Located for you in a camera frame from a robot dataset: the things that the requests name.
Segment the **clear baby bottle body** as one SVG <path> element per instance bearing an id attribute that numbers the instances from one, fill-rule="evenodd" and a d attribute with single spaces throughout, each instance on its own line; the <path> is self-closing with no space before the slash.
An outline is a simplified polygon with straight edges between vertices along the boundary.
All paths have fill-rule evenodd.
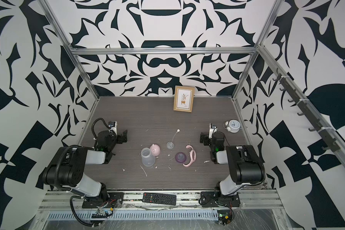
<path id="1" fill-rule="evenodd" d="M 141 150 L 141 160 L 144 166 L 152 167 L 155 164 L 156 158 L 149 148 L 143 148 Z"/>

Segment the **clear straw with weight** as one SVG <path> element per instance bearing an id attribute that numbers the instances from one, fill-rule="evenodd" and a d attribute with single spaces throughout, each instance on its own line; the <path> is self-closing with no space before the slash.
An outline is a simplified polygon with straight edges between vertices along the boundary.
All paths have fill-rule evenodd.
<path id="1" fill-rule="evenodd" d="M 176 136 L 179 132 L 180 132 L 180 129 L 177 129 L 177 131 L 176 131 L 176 133 L 174 134 L 172 140 L 169 141 L 169 142 L 167 142 L 167 145 L 166 145 L 166 146 L 167 146 L 168 149 L 171 150 L 171 149 L 174 148 L 174 143 L 173 143 L 173 141 L 174 141 L 175 136 Z"/>

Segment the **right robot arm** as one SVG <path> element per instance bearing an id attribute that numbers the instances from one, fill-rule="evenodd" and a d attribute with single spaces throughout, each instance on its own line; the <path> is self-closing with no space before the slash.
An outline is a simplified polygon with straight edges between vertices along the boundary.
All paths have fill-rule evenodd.
<path id="1" fill-rule="evenodd" d="M 229 175 L 218 182 L 216 190 L 221 196 L 233 196 L 246 186 L 258 186 L 265 180 L 263 162 L 252 145 L 224 145 L 226 136 L 222 132 L 200 134 L 200 143 L 210 148 L 210 159 L 214 164 L 227 164 Z"/>

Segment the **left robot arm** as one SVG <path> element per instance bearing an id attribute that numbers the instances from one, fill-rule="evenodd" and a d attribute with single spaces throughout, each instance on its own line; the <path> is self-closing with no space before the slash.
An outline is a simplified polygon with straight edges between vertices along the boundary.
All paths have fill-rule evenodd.
<path id="1" fill-rule="evenodd" d="M 70 145 L 61 147 L 44 169 L 44 184 L 59 190 L 70 191 L 80 198 L 96 198 L 102 202 L 108 200 L 106 185 L 97 182 L 84 173 L 86 165 L 110 163 L 115 154 L 113 149 L 118 144 L 127 142 L 127 130 L 117 133 L 117 122 L 106 123 L 103 118 L 96 119 L 91 126 L 94 146 Z"/>

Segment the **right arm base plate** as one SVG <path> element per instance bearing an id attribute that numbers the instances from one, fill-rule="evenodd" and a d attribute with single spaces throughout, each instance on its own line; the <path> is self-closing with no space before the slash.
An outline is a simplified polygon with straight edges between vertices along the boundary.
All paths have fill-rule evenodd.
<path id="1" fill-rule="evenodd" d="M 215 192 L 201 192 L 198 203 L 204 208 L 234 207 L 241 204 L 238 195 L 223 196 Z"/>

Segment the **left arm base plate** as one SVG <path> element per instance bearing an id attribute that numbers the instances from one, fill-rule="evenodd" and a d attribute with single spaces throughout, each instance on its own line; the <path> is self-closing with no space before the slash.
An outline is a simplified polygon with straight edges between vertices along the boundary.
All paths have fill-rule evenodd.
<path id="1" fill-rule="evenodd" d="M 123 204 L 124 193 L 122 192 L 109 192 L 106 198 L 101 197 L 86 197 L 83 201 L 83 209 L 95 208 L 119 208 Z"/>

